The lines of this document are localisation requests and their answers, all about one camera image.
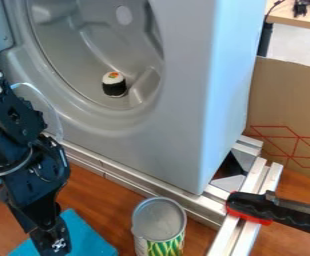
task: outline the wooden table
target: wooden table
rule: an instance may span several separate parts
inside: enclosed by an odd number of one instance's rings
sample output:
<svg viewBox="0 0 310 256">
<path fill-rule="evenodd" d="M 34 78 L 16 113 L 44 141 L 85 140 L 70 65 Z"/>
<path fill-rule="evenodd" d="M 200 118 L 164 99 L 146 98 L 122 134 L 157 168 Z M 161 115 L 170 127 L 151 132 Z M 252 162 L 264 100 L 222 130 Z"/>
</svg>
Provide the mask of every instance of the wooden table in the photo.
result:
<svg viewBox="0 0 310 256">
<path fill-rule="evenodd" d="M 310 202 L 310 180 L 285 170 L 278 195 Z M 134 255 L 131 214 L 143 197 L 80 167 L 72 167 L 68 185 L 60 193 L 63 208 L 74 208 L 120 255 Z M 185 255 L 205 255 L 216 232 L 188 220 Z M 0 203 L 0 255 L 6 255 L 27 236 Z M 263 227 L 252 255 L 310 255 L 310 235 L 280 224 Z"/>
<path fill-rule="evenodd" d="M 277 0 L 268 0 L 267 11 L 273 6 Z M 286 0 L 280 5 L 276 6 L 275 9 L 270 13 L 267 22 L 268 23 L 280 23 L 295 27 L 310 28 L 310 6 L 308 6 L 308 13 L 304 16 L 294 18 L 293 6 L 295 0 Z"/>
</svg>

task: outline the sushi roll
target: sushi roll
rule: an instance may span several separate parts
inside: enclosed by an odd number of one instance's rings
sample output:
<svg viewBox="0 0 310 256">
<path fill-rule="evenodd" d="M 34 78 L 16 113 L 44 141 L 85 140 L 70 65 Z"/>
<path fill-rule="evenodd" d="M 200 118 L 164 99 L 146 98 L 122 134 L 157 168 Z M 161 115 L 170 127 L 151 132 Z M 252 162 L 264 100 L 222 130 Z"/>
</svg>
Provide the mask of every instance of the sushi roll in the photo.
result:
<svg viewBox="0 0 310 256">
<path fill-rule="evenodd" d="M 122 97 L 127 92 L 124 76 L 119 72 L 109 72 L 103 76 L 103 91 L 110 97 Z"/>
</svg>

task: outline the can rim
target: can rim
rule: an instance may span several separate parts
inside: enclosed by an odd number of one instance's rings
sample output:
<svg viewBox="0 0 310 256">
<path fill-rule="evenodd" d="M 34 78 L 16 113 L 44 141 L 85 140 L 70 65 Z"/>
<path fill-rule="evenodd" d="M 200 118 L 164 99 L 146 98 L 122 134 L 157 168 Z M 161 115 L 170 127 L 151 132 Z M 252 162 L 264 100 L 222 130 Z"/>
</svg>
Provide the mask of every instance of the can rim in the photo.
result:
<svg viewBox="0 0 310 256">
<path fill-rule="evenodd" d="M 182 217 L 183 217 L 183 223 L 182 223 L 182 226 L 180 228 L 180 230 L 175 234 L 173 235 L 172 237 L 168 238 L 168 239 L 165 239 L 165 240 L 156 240 L 156 239 L 151 239 L 151 238 L 148 238 L 146 236 L 138 236 L 134 233 L 134 223 L 135 223 L 135 218 L 136 218 L 136 213 L 140 210 L 140 208 L 142 208 L 145 204 L 149 203 L 150 201 L 154 201 L 154 200 L 164 200 L 164 201 L 168 201 L 172 204 L 174 204 L 178 210 L 180 211 Z M 151 241 L 151 242 L 167 242 L 167 241 L 170 241 L 170 240 L 173 240 L 174 238 L 178 237 L 179 235 L 181 235 L 185 230 L 186 230 L 186 226 L 187 226 L 187 214 L 184 210 L 184 208 L 176 201 L 174 201 L 173 199 L 171 198 L 168 198 L 168 197 L 151 197 L 151 198 L 148 198 L 144 201 L 142 201 L 141 203 L 139 203 L 133 214 L 132 214 L 132 228 L 131 228 L 131 232 L 132 234 L 137 237 L 137 238 L 143 238 L 147 241 Z"/>
</svg>

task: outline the metal can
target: metal can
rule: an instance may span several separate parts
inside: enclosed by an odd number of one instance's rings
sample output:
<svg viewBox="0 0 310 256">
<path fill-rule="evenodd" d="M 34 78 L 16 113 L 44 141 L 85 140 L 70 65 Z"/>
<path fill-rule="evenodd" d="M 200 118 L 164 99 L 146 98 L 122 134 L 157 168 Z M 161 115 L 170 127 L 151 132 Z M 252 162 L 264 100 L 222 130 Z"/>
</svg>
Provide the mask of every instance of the metal can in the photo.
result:
<svg viewBox="0 0 310 256">
<path fill-rule="evenodd" d="M 132 216 L 137 256 L 181 256 L 187 216 L 174 200 L 153 197 L 141 202 Z"/>
</svg>

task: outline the washing machine panel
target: washing machine panel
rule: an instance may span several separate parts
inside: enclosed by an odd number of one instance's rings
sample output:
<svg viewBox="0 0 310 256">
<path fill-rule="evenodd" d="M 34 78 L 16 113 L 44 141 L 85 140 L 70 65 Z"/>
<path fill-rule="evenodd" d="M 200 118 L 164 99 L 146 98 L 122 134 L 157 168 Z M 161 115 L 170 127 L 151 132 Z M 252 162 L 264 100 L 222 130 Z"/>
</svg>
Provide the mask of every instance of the washing machine panel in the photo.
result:
<svg viewBox="0 0 310 256">
<path fill-rule="evenodd" d="M 264 0 L 4 6 L 15 44 L 0 68 L 49 98 L 66 140 L 202 193 L 245 127 Z M 126 96 L 103 93 L 109 71 L 126 77 Z"/>
</svg>

